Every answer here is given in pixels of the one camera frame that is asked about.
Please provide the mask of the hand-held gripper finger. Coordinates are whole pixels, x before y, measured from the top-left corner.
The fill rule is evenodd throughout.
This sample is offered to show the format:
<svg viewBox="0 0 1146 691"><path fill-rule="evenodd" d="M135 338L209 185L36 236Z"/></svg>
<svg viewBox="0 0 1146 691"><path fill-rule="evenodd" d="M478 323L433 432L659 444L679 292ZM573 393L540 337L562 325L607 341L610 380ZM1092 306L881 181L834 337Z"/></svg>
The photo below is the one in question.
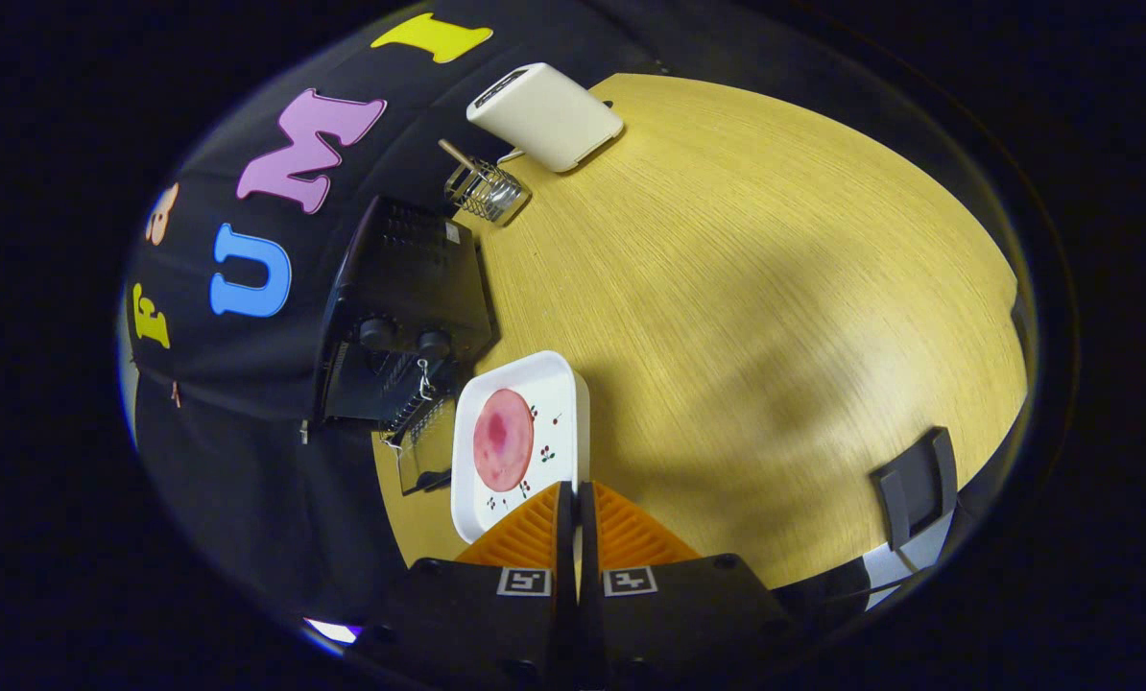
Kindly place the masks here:
<svg viewBox="0 0 1146 691"><path fill-rule="evenodd" d="M562 690L573 509L555 482L455 559L416 560L358 635L358 663L397 690Z"/></svg>
<svg viewBox="0 0 1146 691"><path fill-rule="evenodd" d="M736 553L701 555L604 482L578 490L587 655L607 690L735 690L794 620Z"/></svg>

